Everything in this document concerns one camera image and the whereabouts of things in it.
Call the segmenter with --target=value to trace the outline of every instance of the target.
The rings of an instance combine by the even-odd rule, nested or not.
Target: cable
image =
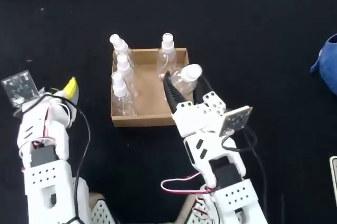
[[[257,144],[257,136],[256,136],[255,132],[252,131],[248,126],[243,128],[242,130],[243,130],[244,133],[249,133],[249,135],[253,138],[252,143],[249,142],[247,147],[244,147],[244,148],[241,148],[241,149],[226,147],[226,146],[224,146],[224,143],[229,139],[229,136],[228,136],[228,137],[226,137],[222,140],[222,142],[221,142],[222,148],[225,149],[225,150],[229,150],[229,151],[233,151],[233,152],[239,152],[239,153],[246,152],[246,151],[253,151],[254,147]]]
[[[38,138],[34,138],[34,139],[29,139],[26,142],[24,142],[20,147],[19,147],[19,156],[21,157],[21,159],[23,158],[23,154],[22,154],[22,148],[28,144],[29,142],[35,142],[35,141],[39,141],[39,140],[43,140],[43,142],[40,142],[40,144],[43,144],[44,141],[48,140],[48,141],[52,141],[52,142],[56,142],[55,139],[50,138],[50,137],[38,137]]]
[[[281,193],[281,224],[285,224],[285,203],[283,193]]]
[[[168,191],[172,194],[210,194],[212,192],[215,192],[217,190],[216,188],[209,188],[209,187],[205,187],[206,190],[172,190],[172,189],[167,189],[166,187],[164,187],[164,184],[167,182],[172,182],[172,181],[188,181],[191,180],[193,178],[195,178],[196,176],[200,175],[201,173],[198,172],[194,175],[191,175],[189,177],[186,178],[173,178],[173,179],[165,179],[160,183],[161,188],[164,191]]]
[[[246,131],[244,130],[244,132],[243,132],[244,138],[245,138],[246,142],[248,143],[248,145],[252,146],[252,143],[250,142],[249,136],[248,136],[247,133],[250,132],[253,135],[253,138],[255,138],[254,141],[257,141],[257,136],[256,136],[255,132],[249,126],[246,125],[245,129],[246,129]],[[255,156],[255,158],[257,160],[257,163],[260,166],[261,173],[262,173],[262,179],[263,179],[263,213],[264,213],[264,216],[265,216],[266,220],[268,221],[268,210],[267,210],[267,193],[268,193],[268,191],[267,191],[267,176],[266,176],[266,172],[264,170],[262,161],[261,161],[260,157],[258,156],[258,154],[256,153],[254,147],[252,148],[252,153]]]
[[[214,202],[214,206],[215,206],[215,210],[216,210],[216,213],[217,213],[217,224],[220,224],[220,214],[219,214],[219,211],[218,211],[218,209],[216,207],[215,202]]]
[[[66,224],[70,224],[72,223],[73,221],[77,220],[80,224],[84,224],[84,222],[79,218],[78,216],[78,199],[77,199],[77,191],[78,191],[78,181],[80,179],[80,170],[81,170],[81,167],[82,167],[82,164],[83,164],[83,161],[84,161],[84,158],[85,158],[85,155],[88,151],[88,147],[89,147],[89,144],[90,144],[90,126],[89,126],[89,122],[85,116],[85,114],[82,112],[82,110],[80,110],[80,108],[74,104],[71,100],[65,98],[65,97],[62,97],[62,96],[57,96],[57,95],[52,95],[52,94],[44,94],[42,95],[34,104],[32,104],[29,108],[27,108],[25,111],[22,112],[22,114],[24,115],[25,113],[29,112],[30,110],[32,110],[34,107],[36,107],[45,97],[53,97],[53,98],[57,98],[57,99],[61,99],[62,101],[66,101],[68,102],[70,105],[72,105],[73,107],[76,108],[76,110],[78,112],[80,112],[80,114],[83,116],[84,120],[85,120],[85,123],[86,123],[86,126],[87,126],[87,129],[88,129],[88,142],[86,144],[86,147],[85,147],[85,150],[83,152],[83,155],[81,157],[81,160],[80,160],[80,164],[78,165],[78,168],[77,168],[77,172],[76,172],[76,177],[75,177],[75,186],[74,186],[74,205],[75,205],[75,217],[72,218],[71,220],[69,220]]]

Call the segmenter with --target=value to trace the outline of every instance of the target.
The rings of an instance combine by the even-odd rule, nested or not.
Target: white bracket
[[[91,212],[92,224],[116,224],[104,200],[97,201]]]

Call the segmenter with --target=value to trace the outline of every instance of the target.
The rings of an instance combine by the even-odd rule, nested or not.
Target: cardboard box
[[[135,86],[138,96],[135,98],[137,116],[115,116],[111,103],[111,118],[115,127],[151,127],[174,125],[171,110],[165,99],[163,82],[157,75],[159,49],[134,49],[132,59],[136,74]],[[176,49],[177,67],[189,64],[186,48]],[[112,72],[116,71],[113,63]]]

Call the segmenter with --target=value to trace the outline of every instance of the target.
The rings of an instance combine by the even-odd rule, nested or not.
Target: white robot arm
[[[172,118],[180,135],[185,137],[192,166],[205,180],[201,189],[211,189],[199,199],[207,205],[207,214],[215,224],[267,224],[251,181],[244,179],[245,165],[230,138],[245,126],[252,108],[226,111],[225,103],[203,76],[199,81],[206,90],[199,104],[194,105],[172,86],[169,73],[164,78]],[[238,211],[243,212],[243,221],[239,220]]]
[[[67,129],[76,117],[76,108],[62,97],[77,104],[78,86],[75,78],[61,91],[51,95],[37,94],[28,72],[2,81],[13,104],[21,103],[23,115],[17,145],[23,162],[25,194],[29,224],[91,223],[88,205],[89,190],[84,179],[78,178],[77,199],[74,200],[75,179],[69,163]]]

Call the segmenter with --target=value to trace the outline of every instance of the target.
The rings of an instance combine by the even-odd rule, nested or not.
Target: white spray cap
[[[131,66],[128,62],[128,56],[126,54],[117,55],[117,70],[123,75],[126,76],[131,72]]]
[[[110,43],[112,43],[117,53],[127,52],[128,49],[127,43],[123,39],[121,39],[120,36],[118,36],[117,34],[113,34],[110,37]]]
[[[200,65],[193,64],[187,65],[181,70],[181,78],[185,82],[194,82],[196,81],[202,73],[202,68]]]
[[[127,94],[127,86],[125,84],[123,75],[119,72],[115,72],[111,75],[111,78],[114,94],[117,97],[124,97]]]
[[[162,52],[165,54],[169,54],[173,51],[174,51],[173,35],[170,33],[165,33],[163,35],[162,41]]]

